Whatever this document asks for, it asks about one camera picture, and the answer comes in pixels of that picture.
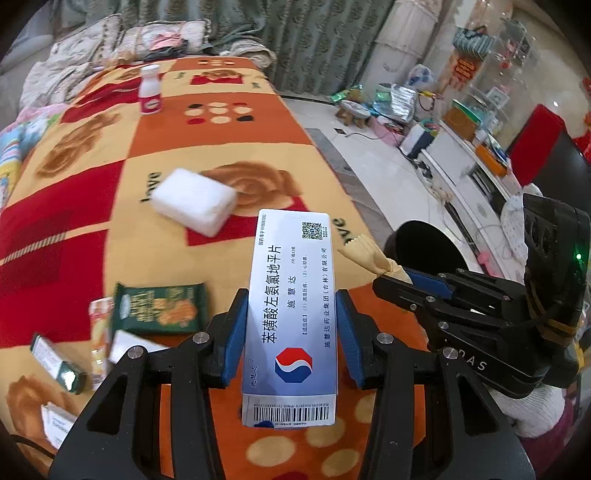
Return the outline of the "white gloved right hand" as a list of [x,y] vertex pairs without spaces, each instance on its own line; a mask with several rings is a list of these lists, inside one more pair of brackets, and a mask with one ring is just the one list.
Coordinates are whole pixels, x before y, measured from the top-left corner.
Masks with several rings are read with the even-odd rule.
[[565,410],[563,390],[554,386],[542,384],[522,399],[511,398],[493,389],[489,393],[522,438],[538,438],[550,432]]

